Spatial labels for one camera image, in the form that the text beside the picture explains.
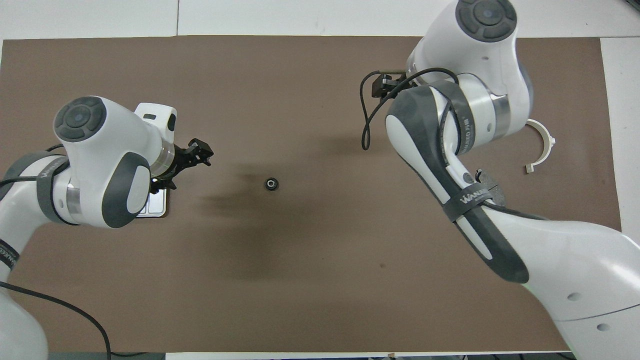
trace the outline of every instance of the robotic arm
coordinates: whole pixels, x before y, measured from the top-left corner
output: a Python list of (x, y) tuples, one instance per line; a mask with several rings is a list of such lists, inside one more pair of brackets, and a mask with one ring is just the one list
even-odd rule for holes
[(524, 127), (533, 92), (515, 53), (508, 0), (459, 0), (411, 53), (386, 117), (389, 140), (480, 258), (543, 304), (580, 360), (640, 354), (640, 247), (595, 224), (549, 221), (504, 207), (457, 155)]
[[(58, 112), (54, 131), (67, 156), (28, 154), (0, 183), (0, 281), (5, 282), (33, 232), (47, 222), (117, 228), (131, 222), (149, 192), (173, 188), (181, 170), (210, 165), (213, 155), (193, 139), (173, 144), (177, 112), (141, 103), (135, 113), (87, 96)], [(0, 359), (46, 359), (38, 322), (0, 288)]]

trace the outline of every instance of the cable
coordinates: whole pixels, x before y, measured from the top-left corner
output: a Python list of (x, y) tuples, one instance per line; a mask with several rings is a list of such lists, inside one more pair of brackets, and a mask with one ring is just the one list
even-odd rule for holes
[(449, 160), (447, 160), (447, 153), (444, 149), (444, 123), (447, 121), (447, 115), (451, 111), (451, 100), (447, 99), (447, 105), (444, 107), (442, 116), (440, 117), (440, 125), (438, 126), (438, 136), (440, 141), (440, 153), (442, 154), (442, 162), (445, 167), (449, 166)]
[(0, 188), (3, 187), (4, 185), (7, 185), (7, 184), (19, 183), (21, 181), (35, 181), (35, 180), (36, 180), (35, 176), (12, 177), (10, 179), (4, 179), (4, 180), (0, 181)]
[(118, 357), (133, 357), (133, 356), (138, 356), (142, 354), (148, 354), (148, 352), (135, 352), (133, 354), (121, 354), (119, 352), (111, 352), (111, 355), (118, 356)]
[(104, 339), (104, 346), (107, 348), (107, 360), (111, 360), (111, 344), (109, 343), (109, 336), (107, 336), (107, 332), (104, 330), (104, 328), (102, 327), (102, 325), (100, 325), (100, 323), (98, 322), (98, 320), (94, 319), (91, 315), (89, 315), (88, 313), (86, 313), (84, 310), (80, 309), (79, 307), (69, 304), (68, 302), (64, 301), (64, 300), (60, 300), (58, 298), (55, 298), (53, 296), (49, 296), (43, 293), (39, 293), (33, 290), (29, 290), (29, 289), (25, 289), (25, 288), (21, 288), (20, 286), (16, 286), (16, 285), (11, 285), (8, 284), (4, 281), (0, 281), (0, 287), (5, 288), (5, 289), (9, 289), (12, 291), (16, 291), (19, 293), (23, 293), (26, 295), (31, 295), (40, 299), (44, 299), (44, 300), (48, 300), (51, 302), (55, 302), (58, 305), (62, 305), (64, 307), (66, 307), (67, 309), (71, 309), (73, 311), (75, 311), (76, 313), (82, 315), (85, 319), (89, 320), (96, 328), (98, 328), (98, 330), (100, 331), (100, 333), (102, 334), (102, 338)]
[(52, 147), (48, 148), (48, 149), (47, 149), (47, 150), (45, 150), (45, 151), (53, 151), (53, 150), (58, 149), (58, 148), (60, 148), (60, 147), (63, 147), (63, 145), (62, 145), (61, 143), (59, 143), (59, 144), (57, 144), (57, 145), (53, 145)]
[(364, 106), (364, 98), (362, 96), (362, 88), (364, 86), (364, 82), (367, 81), (368, 78), (370, 78), (371, 76), (375, 75), (376, 72), (372, 72), (370, 74), (368, 74), (360, 83), (360, 98), (362, 100), (362, 109), (364, 111), (364, 116), (365, 116), (365, 125), (364, 128), (362, 129), (362, 138), (360, 139), (361, 145), (362, 145), (362, 149), (363, 150), (369, 150), (369, 146), (371, 145), (371, 130), (369, 129), (369, 124), (371, 123), (371, 120), (373, 120), (373, 117), (376, 116), (376, 113), (378, 112), (378, 110), (380, 110), (380, 108), (385, 104), (385, 102), (393, 97), (396, 96), (397, 93), (399, 93), (408, 83), (410, 83), (411, 81), (413, 81), (415, 78), (422, 76), (424, 74), (428, 74), (430, 72), (442, 72), (444, 74), (449, 75), (453, 81), (458, 84), (458, 77), (450, 70), (447, 70), (445, 68), (441, 68), (441, 67), (431, 67), (429, 69), (424, 69), (422, 71), (418, 71), (415, 74), (411, 75), (410, 77), (402, 80), (402, 82), (400, 82), (400, 84), (396, 85), (396, 87), (391, 90), (386, 96), (384, 96), (384, 98), (382, 98), (382, 100), (380, 101), (380, 103), (376, 106), (375, 109), (373, 109), (373, 111), (371, 112), (371, 115), (367, 115), (367, 109)]
[(559, 352), (556, 352), (556, 355), (558, 355), (559, 357), (562, 357), (564, 359), (569, 359), (569, 360), (576, 360), (575, 357), (568, 357), (566, 355), (562, 355)]
[[(360, 82), (360, 104), (362, 105), (362, 112), (364, 113), (364, 119), (365, 121), (369, 118), (369, 115), (367, 114), (367, 106), (364, 103), (364, 95), (362, 95), (362, 89), (364, 89), (364, 83), (367, 82), (367, 80), (373, 76), (373, 75), (377, 75), (380, 73), (380, 70), (376, 70), (376, 71), (372, 71), (370, 73), (368, 73)], [(371, 132), (369, 131), (367, 133), (367, 143), (371, 143)]]
[(492, 204), (491, 202), (488, 202), (488, 201), (483, 201), (482, 205), (486, 206), (487, 208), (493, 209), (495, 211), (500, 211), (501, 213), (505, 213), (505, 214), (509, 214), (509, 215), (515, 215), (515, 216), (521, 217), (521, 218), (530, 218), (530, 219), (533, 219), (533, 220), (544, 220), (544, 221), (549, 220), (549, 219), (547, 219), (545, 217), (541, 217), (539, 215), (523, 213), (522, 211), (509, 209), (509, 208), (507, 208), (505, 206)]

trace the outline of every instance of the gray joint cap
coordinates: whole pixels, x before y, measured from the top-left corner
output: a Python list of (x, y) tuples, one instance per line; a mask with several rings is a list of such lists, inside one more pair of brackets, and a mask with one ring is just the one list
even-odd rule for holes
[(498, 42), (514, 32), (517, 16), (509, 0), (459, 0), (456, 20), (470, 37)]
[(97, 133), (106, 118), (107, 109), (102, 99), (84, 96), (64, 105), (53, 120), (53, 126), (62, 140), (81, 142)]

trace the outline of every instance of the black strap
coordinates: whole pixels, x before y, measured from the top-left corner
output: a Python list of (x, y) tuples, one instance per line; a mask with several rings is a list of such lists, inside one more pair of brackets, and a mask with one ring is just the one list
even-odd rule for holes
[(469, 210), (480, 205), (488, 199), (492, 199), (493, 195), (481, 183), (475, 183), (462, 189), (449, 201), (442, 205), (442, 210), (449, 218), (449, 221), (455, 222), (459, 217), (467, 213)]
[[(52, 155), (54, 154), (51, 154), (50, 152), (46, 152), (46, 151), (38, 151), (38, 152), (32, 152), (31, 154), (26, 154), (25, 156), (18, 159), (15, 163), (13, 163), (9, 167), (9, 169), (7, 169), (3, 180), (20, 176), (20, 174), (34, 162)], [(13, 186), (13, 183), (9, 183), (0, 188), (0, 200), (2, 200), (4, 196), (9, 192), (9, 190), (11, 190), (12, 186)]]
[(451, 102), (459, 134), (456, 154), (462, 155), (468, 152), (476, 142), (476, 123), (465, 94), (458, 84), (446, 80), (436, 81), (429, 86), (438, 90)]
[(53, 181), (54, 177), (69, 167), (69, 159), (66, 156), (60, 156), (50, 162), (36, 178), (36, 194), (38, 196), (38, 204), (42, 213), (51, 221), (59, 224), (77, 225), (66, 222), (60, 217), (53, 203)]
[(5, 263), (6, 266), (9, 266), (9, 270), (13, 270), (16, 262), (20, 258), (20, 254), (11, 247), (11, 245), (4, 242), (4, 240), (0, 239), (0, 262)]

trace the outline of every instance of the gray grip band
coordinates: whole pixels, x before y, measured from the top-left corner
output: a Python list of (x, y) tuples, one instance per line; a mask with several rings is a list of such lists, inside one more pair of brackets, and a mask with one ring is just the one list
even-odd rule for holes
[[(34, 162), (42, 158), (46, 158), (47, 156), (54, 156), (54, 155), (55, 154), (52, 154), (46, 151), (38, 151), (38, 152), (32, 152), (30, 154), (26, 154), (25, 156), (19, 158), (15, 163), (13, 163), (9, 167), (9, 169), (7, 169), (3, 180), (10, 179), (12, 177), (19, 177), (20, 174), (23, 171), (25, 171), (25, 169), (27, 169)], [(9, 183), (4, 185), (2, 188), (0, 188), (0, 200), (2, 200), (6, 196), (9, 190), (11, 190), (12, 186), (13, 186), (13, 183)]]
[(53, 181), (54, 176), (58, 175), (62, 170), (65, 170), (69, 166), (69, 160), (66, 156), (60, 156), (52, 162), (50, 162), (36, 178), (36, 194), (38, 197), (38, 204), (42, 213), (51, 221), (59, 224), (71, 224), (64, 221), (56, 211), (56, 206), (53, 203)]
[(480, 205), (483, 201), (492, 198), (493, 195), (485, 185), (475, 183), (462, 189), (462, 191), (451, 197), (451, 199), (442, 206), (442, 210), (444, 210), (449, 221), (455, 222), (469, 210)]

